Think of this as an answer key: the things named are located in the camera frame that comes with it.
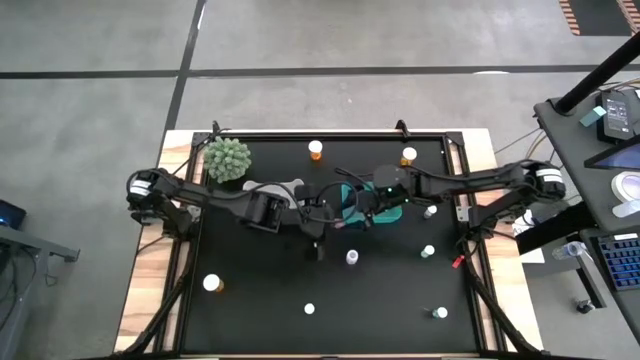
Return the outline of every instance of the keyboard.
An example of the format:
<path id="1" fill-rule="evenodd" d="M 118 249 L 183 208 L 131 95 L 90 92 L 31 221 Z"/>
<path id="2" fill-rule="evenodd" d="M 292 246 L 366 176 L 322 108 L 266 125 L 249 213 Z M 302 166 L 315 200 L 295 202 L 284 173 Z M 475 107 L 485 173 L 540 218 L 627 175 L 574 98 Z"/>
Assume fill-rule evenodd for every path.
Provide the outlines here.
<path id="1" fill-rule="evenodd" d="M 640 288 L 640 240 L 605 237 L 598 241 L 616 290 Z"/>

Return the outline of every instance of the black pole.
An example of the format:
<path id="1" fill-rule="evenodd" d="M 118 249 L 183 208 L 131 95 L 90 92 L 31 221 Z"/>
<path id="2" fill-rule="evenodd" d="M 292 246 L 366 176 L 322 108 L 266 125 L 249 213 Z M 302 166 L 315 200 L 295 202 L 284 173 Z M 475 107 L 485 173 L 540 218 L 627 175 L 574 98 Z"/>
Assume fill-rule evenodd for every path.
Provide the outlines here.
<path id="1" fill-rule="evenodd" d="M 567 115 L 582 100 L 586 99 L 589 94 L 596 91 L 602 84 L 611 77 L 629 65 L 636 57 L 640 55 L 640 32 L 636 33 L 627 40 L 618 50 L 602 62 L 595 70 L 587 75 L 576 87 L 571 89 L 562 99 L 555 103 L 555 110 Z"/>

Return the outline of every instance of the black floor stripe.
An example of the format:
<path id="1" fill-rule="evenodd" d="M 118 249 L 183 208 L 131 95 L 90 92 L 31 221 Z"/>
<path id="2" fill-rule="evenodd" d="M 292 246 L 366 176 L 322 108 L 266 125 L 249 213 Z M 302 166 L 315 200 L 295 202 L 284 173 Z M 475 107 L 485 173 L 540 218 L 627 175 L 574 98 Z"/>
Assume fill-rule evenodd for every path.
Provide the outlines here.
<path id="1" fill-rule="evenodd" d="M 178 70 L 0 72 L 5 80 L 172 78 Z"/>
<path id="2" fill-rule="evenodd" d="M 180 104 L 182 103 L 182 95 L 184 94 L 184 88 L 187 85 L 189 68 L 191 67 L 191 60 L 193 59 L 193 52 L 196 47 L 196 41 L 198 40 L 198 32 L 200 31 L 200 21 L 202 20 L 202 16 L 204 16 L 204 6 L 206 3 L 207 0 L 198 0 L 196 3 L 196 9 L 193 12 L 191 28 L 189 29 L 189 37 L 187 38 L 187 45 L 184 48 L 182 63 L 180 64 L 180 72 L 178 73 L 176 86 L 173 89 L 173 95 L 171 96 L 171 104 L 169 105 L 169 112 L 167 113 L 167 121 L 164 124 L 165 131 L 176 128 L 178 113 L 180 112 Z"/>
<path id="3" fill-rule="evenodd" d="M 484 71 L 524 73 L 590 72 L 598 65 L 505 65 L 505 66 L 416 66 L 416 67 L 328 67 L 269 69 L 202 69 L 189 71 L 192 78 L 360 76 L 360 75 L 453 75 Z M 627 65 L 622 71 L 640 71 L 640 64 Z"/>

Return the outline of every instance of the white label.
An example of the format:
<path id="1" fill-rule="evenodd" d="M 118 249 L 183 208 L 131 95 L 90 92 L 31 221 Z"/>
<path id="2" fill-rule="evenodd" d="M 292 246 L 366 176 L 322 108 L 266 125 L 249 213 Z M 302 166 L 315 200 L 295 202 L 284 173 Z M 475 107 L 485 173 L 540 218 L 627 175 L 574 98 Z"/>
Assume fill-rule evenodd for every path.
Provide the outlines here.
<path id="1" fill-rule="evenodd" d="M 151 183 L 148 182 L 148 181 L 144 181 L 144 180 L 134 180 L 133 183 L 131 184 L 131 186 L 148 188 L 149 186 L 151 186 Z"/>
<path id="2" fill-rule="evenodd" d="M 562 176 L 562 173 L 558 169 L 544 169 L 536 171 L 536 176 L 556 175 Z"/>
<path id="3" fill-rule="evenodd" d="M 139 187 L 132 187 L 131 189 L 129 189 L 129 192 L 132 192 L 134 194 L 138 194 L 138 195 L 142 195 L 142 196 L 147 196 L 149 195 L 150 191 L 144 188 L 139 188 Z"/>
<path id="4" fill-rule="evenodd" d="M 547 175 L 547 176 L 543 176 L 542 180 L 544 180 L 545 182 L 562 182 L 562 176 L 557 176 L 557 175 Z"/>
<path id="5" fill-rule="evenodd" d="M 614 240 L 628 240 L 628 239 L 637 239 L 637 238 L 638 238 L 638 234 L 613 235 Z"/>

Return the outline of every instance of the succulent plant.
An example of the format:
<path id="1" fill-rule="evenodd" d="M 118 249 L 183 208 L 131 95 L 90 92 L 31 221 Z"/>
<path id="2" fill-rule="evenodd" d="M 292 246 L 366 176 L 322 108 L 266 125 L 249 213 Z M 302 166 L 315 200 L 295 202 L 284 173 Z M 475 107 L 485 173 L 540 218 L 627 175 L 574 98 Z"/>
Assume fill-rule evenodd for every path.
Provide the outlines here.
<path id="1" fill-rule="evenodd" d="M 247 145 L 238 139 L 216 137 L 204 149 L 204 168 L 218 183 L 235 180 L 242 177 L 251 165 L 250 155 Z"/>

